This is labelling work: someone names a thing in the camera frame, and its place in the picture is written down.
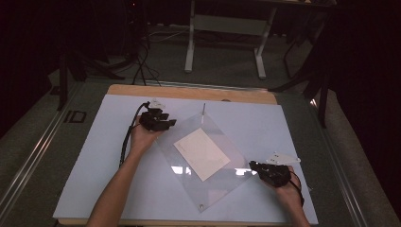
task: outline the black device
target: black device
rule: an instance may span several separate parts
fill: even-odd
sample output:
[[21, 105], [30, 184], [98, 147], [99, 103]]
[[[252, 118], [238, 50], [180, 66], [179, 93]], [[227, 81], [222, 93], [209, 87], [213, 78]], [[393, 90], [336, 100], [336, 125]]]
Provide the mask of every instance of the black device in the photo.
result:
[[251, 170], [259, 174], [259, 178], [274, 187], [286, 185], [291, 180], [288, 166], [275, 166], [261, 164], [256, 161], [250, 162]]
[[149, 131], [166, 131], [177, 122], [175, 119], [167, 121], [169, 114], [161, 109], [145, 107], [148, 111], [142, 113], [139, 124]]
[[[123, 142], [123, 148], [121, 150], [120, 156], [120, 165], [123, 165], [125, 160], [125, 152], [127, 149], [128, 139], [130, 138], [131, 131], [138, 125], [142, 125], [148, 131], [167, 131], [170, 129], [171, 126], [174, 126], [177, 122], [176, 119], [168, 120], [168, 113], [163, 113], [163, 111], [159, 108], [150, 108], [150, 102], [142, 103], [142, 105], [138, 108], [133, 117], [131, 125], [128, 127], [126, 137]], [[139, 124], [135, 125], [136, 117], [138, 116], [139, 112], [141, 111], [142, 107], [147, 108], [147, 112], [143, 112], [141, 118], [139, 119]]]

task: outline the white card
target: white card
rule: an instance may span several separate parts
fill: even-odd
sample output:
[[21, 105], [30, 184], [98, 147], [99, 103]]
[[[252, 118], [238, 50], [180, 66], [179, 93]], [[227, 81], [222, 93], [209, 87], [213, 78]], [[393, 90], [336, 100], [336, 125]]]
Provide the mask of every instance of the white card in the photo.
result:
[[274, 152], [271, 157], [266, 160], [268, 164], [272, 165], [289, 165], [289, 164], [295, 164], [295, 163], [301, 163], [301, 159], [299, 158], [294, 158], [292, 156], [286, 155], [286, 154], [280, 154], [277, 152]]
[[174, 146], [203, 182], [230, 163], [230, 159], [201, 128], [186, 135]]
[[162, 104], [159, 100], [156, 98], [153, 98], [149, 104], [150, 108], [158, 108], [158, 109], [164, 109], [166, 105]]

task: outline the cable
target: cable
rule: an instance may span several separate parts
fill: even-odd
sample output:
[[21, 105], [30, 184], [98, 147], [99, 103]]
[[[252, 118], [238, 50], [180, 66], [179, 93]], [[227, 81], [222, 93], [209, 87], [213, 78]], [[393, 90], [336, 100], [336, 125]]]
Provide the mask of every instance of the cable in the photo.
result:
[[56, 219], [52, 227], [57, 227], [57, 226], [59, 226], [59, 221]]
[[183, 33], [185, 33], [185, 32], [188, 31], [188, 30], [189, 30], [189, 28], [188, 28], [188, 29], [185, 29], [185, 30], [182, 30], [182, 31], [179, 31], [179, 32], [177, 32], [177, 33], [175, 33], [175, 34], [172, 34], [172, 35], [170, 35], [170, 36], [167, 36], [167, 37], [165, 37], [165, 38], [163, 38], [163, 39], [161, 39], [161, 40], [157, 40], [157, 41], [151, 40], [151, 42], [153, 42], [153, 43], [158, 43], [158, 42], [161, 42], [161, 41], [165, 41], [165, 40], [168, 40], [168, 39], [170, 39], [170, 38], [172, 38], [172, 37], [174, 37], [174, 36], [178, 36], [178, 35], [180, 35], [180, 34], [183, 34]]
[[149, 36], [153, 36], [153, 35], [156, 35], [156, 34], [165, 34], [165, 35], [168, 35], [168, 34], [176, 34], [176, 33], [178, 33], [178, 32], [183, 32], [183, 31], [159, 30], [159, 31], [154, 31], [154, 32], [150, 33]]
[[131, 69], [134, 65], [135, 65], [135, 63], [132, 62], [127, 68], [121, 69], [120, 71], [115, 72], [115, 73], [118, 74], [118, 73], [122, 73], [122, 72], [124, 72], [124, 71], [127, 71], [127, 70]]
[[304, 196], [302, 195], [302, 185], [301, 185], [300, 178], [298, 177], [297, 174], [295, 174], [292, 171], [290, 171], [289, 173], [292, 173], [295, 177], [297, 177], [298, 182], [300, 183], [300, 186], [298, 186], [297, 184], [295, 184], [295, 182], [293, 182], [292, 180], [289, 180], [289, 182], [292, 184], [292, 186], [294, 186], [295, 189], [297, 189], [297, 192], [298, 192], [298, 194], [300, 195], [300, 198], [301, 198], [301, 205], [304, 206], [305, 199], [304, 199]]
[[139, 111], [141, 111], [142, 107], [148, 106], [149, 104], [150, 104], [149, 102], [145, 102], [145, 103], [142, 103], [141, 106], [139, 106], [138, 110], [137, 110], [136, 113], [135, 113], [135, 116], [133, 117], [133, 120], [132, 120], [131, 125], [128, 127], [127, 134], [126, 134], [126, 137], [124, 138], [124, 142], [123, 142], [123, 148], [121, 149], [121, 156], [120, 156], [120, 164], [119, 164], [119, 167], [121, 167], [121, 166], [123, 165], [124, 161], [125, 161], [125, 153], [126, 153], [126, 149], [127, 149], [128, 139], [130, 138], [130, 135], [131, 135], [131, 131], [132, 131], [135, 127], [137, 127], [137, 126], [140, 125], [140, 124], [137, 124], [137, 125], [134, 126], [135, 121], [136, 121], [136, 117], [138, 116]]
[[[144, 64], [145, 67], [148, 69], [148, 72], [150, 73], [151, 78], [154, 79], [154, 80], [156, 80], [156, 82], [159, 84], [159, 86], [162, 86], [162, 84], [160, 84], [159, 80], [157, 79], [157, 78], [160, 76], [160, 73], [159, 73], [157, 70], [150, 68], [150, 67], [148, 66], [148, 64], [145, 62], [145, 60], [143, 60], [143, 64]], [[152, 73], [150, 70], [153, 70], [153, 71], [157, 74], [157, 76], [154, 76], [153, 73]]]
[[126, 59], [123, 60], [122, 62], [118, 62], [118, 63], [114, 63], [114, 64], [109, 64], [109, 65], [105, 65], [104, 67], [110, 70], [114, 70], [114, 69], [119, 69], [122, 67], [125, 67], [127, 65], [129, 65], [130, 63], [134, 62], [134, 57], [132, 54], [128, 54]]
[[139, 60], [139, 55], [138, 55], [138, 62], [139, 62], [139, 68], [138, 70], [136, 70], [135, 76], [133, 76], [133, 80], [132, 80], [132, 85], [135, 85], [135, 81], [136, 81], [136, 77], [138, 76], [139, 71], [141, 71], [141, 75], [142, 75], [142, 80], [144, 81], [145, 86], [147, 85], [146, 81], [145, 81], [145, 77], [144, 77], [144, 72], [142, 70], [142, 65], [144, 64], [145, 60], [148, 58], [148, 49], [141, 43], [139, 43], [141, 46], [143, 46], [146, 50], [146, 55], [144, 57], [144, 59], [142, 60], [142, 62]]
[[[208, 39], [206, 37], [202, 37], [200, 34], [210, 34], [213, 35], [215, 39]], [[243, 34], [237, 34], [235, 35], [234, 38], [229, 39], [223, 37], [225, 33], [222, 32], [215, 32], [215, 31], [199, 31], [196, 33], [196, 39], [201, 40], [207, 43], [212, 43], [212, 44], [218, 44], [218, 43], [235, 43], [235, 42], [246, 42], [251, 38], [251, 35], [243, 35]]]

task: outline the wrist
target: wrist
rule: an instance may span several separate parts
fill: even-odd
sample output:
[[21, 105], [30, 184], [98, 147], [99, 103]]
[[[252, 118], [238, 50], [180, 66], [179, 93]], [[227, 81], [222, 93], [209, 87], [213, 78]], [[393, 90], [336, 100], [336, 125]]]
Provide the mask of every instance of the wrist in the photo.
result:
[[287, 207], [293, 226], [310, 226], [301, 205], [293, 204]]
[[145, 149], [137, 146], [132, 146], [130, 153], [127, 158], [141, 159], [142, 155], [145, 153]]

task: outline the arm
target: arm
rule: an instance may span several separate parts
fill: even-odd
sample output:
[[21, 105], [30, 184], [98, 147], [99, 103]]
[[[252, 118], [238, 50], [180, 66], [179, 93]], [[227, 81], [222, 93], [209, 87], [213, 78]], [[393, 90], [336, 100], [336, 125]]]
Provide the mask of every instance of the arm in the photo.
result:
[[[291, 172], [294, 171], [292, 166], [289, 166], [289, 170]], [[294, 174], [291, 173], [291, 180], [300, 186], [300, 182]], [[274, 187], [274, 191], [277, 194], [278, 200], [283, 204], [286, 210], [289, 212], [291, 216], [292, 225], [294, 227], [305, 227], [310, 226], [309, 221], [305, 216], [304, 209], [301, 205], [301, 198], [298, 194], [297, 190], [291, 183], [287, 183], [287, 185], [282, 187]]]
[[118, 225], [139, 161], [160, 134], [160, 131], [147, 131], [140, 125], [132, 130], [130, 153], [103, 190], [86, 226]]

